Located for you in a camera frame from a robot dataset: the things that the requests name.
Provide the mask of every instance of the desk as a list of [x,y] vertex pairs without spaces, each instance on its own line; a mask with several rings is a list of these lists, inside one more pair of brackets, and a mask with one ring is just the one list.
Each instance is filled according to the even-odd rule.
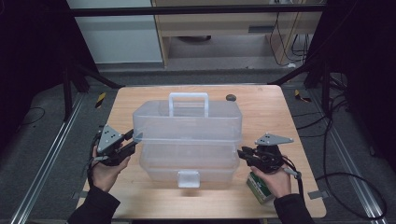
[[[228,5],[265,5],[271,0],[151,0],[154,7],[185,6],[228,6]],[[294,4],[315,4],[322,0],[294,0]],[[200,35],[265,35],[274,30],[271,42],[274,56],[279,63],[287,61],[287,55],[295,35],[313,34],[317,28],[321,12],[282,12],[273,13],[228,13],[197,15],[157,15],[158,36],[167,65],[171,37]],[[251,33],[249,27],[262,27],[261,32]]]
[[[132,87],[119,90],[108,118],[108,124],[119,133],[133,127],[132,114],[149,100],[167,100],[173,91],[203,91],[210,100],[225,100],[234,94],[242,112],[241,146],[254,147],[254,141],[266,132],[294,139],[279,145],[303,174],[306,206],[313,217],[324,217],[326,209],[321,199],[309,200],[309,191],[318,190],[303,146],[295,129],[282,90],[278,86],[165,86]],[[154,182],[139,166],[141,145],[136,146],[128,167],[122,171],[110,191],[121,204],[114,218],[264,218],[276,217],[273,203],[260,205],[246,184],[248,168],[241,161],[232,183],[201,183],[199,189],[179,189],[177,182]],[[292,191],[298,192],[292,179]]]

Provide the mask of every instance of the green box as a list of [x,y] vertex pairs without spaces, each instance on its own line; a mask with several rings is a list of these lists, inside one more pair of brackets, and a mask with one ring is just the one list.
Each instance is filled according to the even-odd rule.
[[247,177],[247,185],[253,192],[254,196],[256,196],[260,204],[263,204],[268,200],[274,198],[274,195],[267,188],[264,181],[256,176],[253,172],[250,172]]

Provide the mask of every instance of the black sleeve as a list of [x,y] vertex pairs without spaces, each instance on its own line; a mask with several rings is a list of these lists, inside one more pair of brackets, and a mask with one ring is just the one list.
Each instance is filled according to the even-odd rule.
[[283,224],[315,223],[300,194],[290,194],[274,200],[275,210]]
[[68,224],[110,224],[120,201],[111,194],[92,186],[85,202],[67,219]]

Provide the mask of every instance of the black horizontal bar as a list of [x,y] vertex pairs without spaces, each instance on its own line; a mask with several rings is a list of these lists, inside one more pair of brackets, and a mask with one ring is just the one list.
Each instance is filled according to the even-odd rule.
[[314,12],[323,11],[328,6],[322,4],[300,5],[232,5],[194,7],[115,7],[115,8],[74,8],[51,10],[47,13],[74,17],[98,16],[142,16],[176,14],[216,14],[216,13],[260,13],[260,12]]

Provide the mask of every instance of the metal strip on floor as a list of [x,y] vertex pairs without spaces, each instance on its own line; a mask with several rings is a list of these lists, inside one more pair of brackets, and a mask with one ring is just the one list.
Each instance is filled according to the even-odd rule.
[[[322,111],[321,105],[320,105],[320,96],[319,93],[316,91],[308,90],[310,95],[312,96],[312,100],[317,106],[318,110],[322,113],[322,116],[324,116],[324,113]],[[329,131],[330,137],[332,142],[334,143],[334,148],[335,151],[338,154],[338,157],[341,160],[341,163],[343,164],[344,168],[346,169],[346,172],[351,173],[353,175],[358,175],[362,176],[359,168],[356,166],[355,162],[352,160],[350,157],[349,153],[347,152],[347,148],[343,143],[342,138],[338,134],[335,125],[332,126],[332,128]],[[373,193],[371,192],[370,188],[368,185],[356,178],[351,178],[351,183],[358,194],[359,199],[361,200],[361,204],[363,205],[363,208],[367,214],[368,217],[379,217],[382,215],[382,211],[380,206],[378,205]],[[372,223],[375,224],[386,224],[388,223],[385,218],[379,219],[379,220],[374,220]]]
[[78,93],[76,96],[76,101],[73,105],[73,112],[70,116],[70,119],[64,121],[60,131],[55,137],[52,146],[49,149],[49,153],[47,154],[46,158],[44,159],[40,169],[35,176],[35,180],[33,181],[31,187],[27,191],[26,195],[24,196],[20,206],[18,207],[17,211],[12,216],[10,223],[12,224],[23,224],[26,222],[27,218],[32,211],[33,206],[35,205],[35,201],[40,194],[43,186],[47,180],[47,177],[52,169],[53,164],[58,157],[58,154],[64,144],[64,140],[68,135],[75,119],[78,114],[78,111],[81,109],[81,104],[84,99],[85,93]]

